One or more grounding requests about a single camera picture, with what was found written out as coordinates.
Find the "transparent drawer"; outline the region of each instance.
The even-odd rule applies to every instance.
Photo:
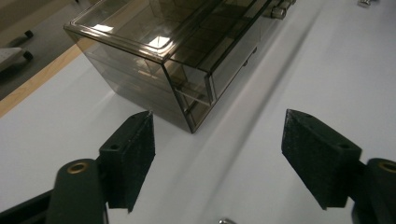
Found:
[[[261,41],[261,0],[102,0],[64,27],[110,87],[195,132]]]

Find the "small metal part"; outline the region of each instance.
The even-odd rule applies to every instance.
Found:
[[[369,7],[371,5],[371,0],[359,0],[358,5],[361,7]]]
[[[271,11],[271,18],[283,20],[286,17],[286,9],[274,7]]]
[[[84,172],[88,168],[87,162],[77,162],[75,164],[70,165],[67,168],[67,173],[71,175],[75,175],[81,172]]]
[[[385,171],[396,174],[396,163],[393,161],[381,161],[378,166]]]
[[[237,223],[228,219],[227,217],[224,217],[219,221],[219,224],[237,224]]]

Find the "plastic drawer organizer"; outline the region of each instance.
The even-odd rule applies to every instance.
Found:
[[[194,133],[292,1],[102,0],[64,29],[119,95]]]

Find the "white table surface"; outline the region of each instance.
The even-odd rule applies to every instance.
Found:
[[[396,2],[300,0],[195,134],[154,117],[157,156],[132,214],[110,223],[351,223],[322,211],[281,154],[287,108],[321,119],[396,161]],[[53,187],[58,169],[98,148],[143,109],[115,94],[85,58],[0,119],[0,211]]]

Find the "metal bolt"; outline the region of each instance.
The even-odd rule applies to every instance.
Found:
[[[228,219],[227,217],[225,217],[225,218],[222,218],[219,221],[219,224],[236,224],[236,222],[234,222],[234,221]]]
[[[358,5],[361,7],[369,7],[371,5],[371,0],[359,0]]]
[[[280,7],[274,7],[271,12],[271,17],[279,20],[285,19],[286,9]]]

